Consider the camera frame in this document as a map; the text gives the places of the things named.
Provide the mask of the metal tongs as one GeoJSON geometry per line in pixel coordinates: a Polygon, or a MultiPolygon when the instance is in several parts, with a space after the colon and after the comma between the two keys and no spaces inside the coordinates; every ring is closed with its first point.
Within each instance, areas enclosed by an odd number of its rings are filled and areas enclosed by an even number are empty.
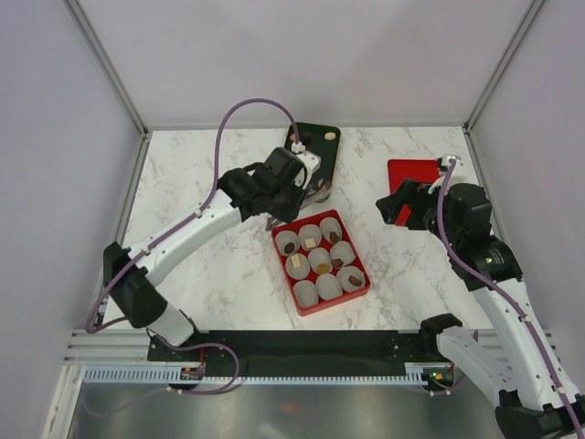
{"type": "MultiPolygon", "coordinates": [[[[306,209],[314,203],[323,203],[330,197],[332,191],[332,182],[325,182],[324,180],[319,181],[320,185],[317,188],[310,187],[307,196],[304,198],[300,210],[306,209]]],[[[276,219],[275,217],[269,217],[266,220],[266,231],[271,231],[276,227],[283,224],[283,221],[276,219]]]]}

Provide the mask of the white square chocolate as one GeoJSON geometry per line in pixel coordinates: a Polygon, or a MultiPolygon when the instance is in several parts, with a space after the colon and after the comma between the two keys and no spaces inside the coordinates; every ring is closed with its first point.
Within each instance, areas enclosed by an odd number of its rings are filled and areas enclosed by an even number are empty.
{"type": "Polygon", "coordinates": [[[315,240],[313,238],[306,239],[304,243],[307,249],[312,249],[316,246],[315,240]]]}
{"type": "Polygon", "coordinates": [[[291,265],[293,268],[299,268],[302,266],[301,258],[298,254],[291,256],[291,265]]]}

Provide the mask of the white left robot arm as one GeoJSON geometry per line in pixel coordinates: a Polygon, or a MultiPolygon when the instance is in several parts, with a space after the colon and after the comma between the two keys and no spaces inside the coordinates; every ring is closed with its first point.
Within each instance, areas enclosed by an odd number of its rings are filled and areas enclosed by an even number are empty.
{"type": "Polygon", "coordinates": [[[200,348],[195,326],[157,286],[206,242],[252,216],[268,213],[284,222],[295,220],[319,166],[314,156],[302,154],[287,165],[229,170],[211,201],[162,229],[153,241],[128,249],[110,245],[104,252],[104,273],[111,277],[105,291],[132,327],[149,329],[178,359],[191,360],[200,348]]]}

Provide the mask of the caramel ridged chocolate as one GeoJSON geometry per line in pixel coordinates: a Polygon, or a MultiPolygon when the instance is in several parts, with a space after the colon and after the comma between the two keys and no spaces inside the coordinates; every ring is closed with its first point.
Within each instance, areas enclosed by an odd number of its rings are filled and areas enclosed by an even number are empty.
{"type": "Polygon", "coordinates": [[[329,272],[329,269],[330,269],[330,267],[326,263],[322,263],[322,264],[319,264],[317,266],[317,270],[318,270],[319,273],[328,273],[329,272]]]}

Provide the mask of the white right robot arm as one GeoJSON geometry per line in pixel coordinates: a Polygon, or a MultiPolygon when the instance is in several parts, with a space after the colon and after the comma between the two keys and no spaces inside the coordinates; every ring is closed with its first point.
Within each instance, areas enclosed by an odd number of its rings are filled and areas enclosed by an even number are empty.
{"type": "Polygon", "coordinates": [[[452,315],[421,322],[419,353],[454,362],[492,403],[504,437],[583,437],[584,396],[536,319],[515,255],[492,232],[492,204],[484,189],[459,183],[442,195],[430,184],[405,180],[376,206],[392,225],[408,209],[406,228],[427,230],[446,244],[453,271],[484,310],[508,362],[465,334],[452,315]]]}

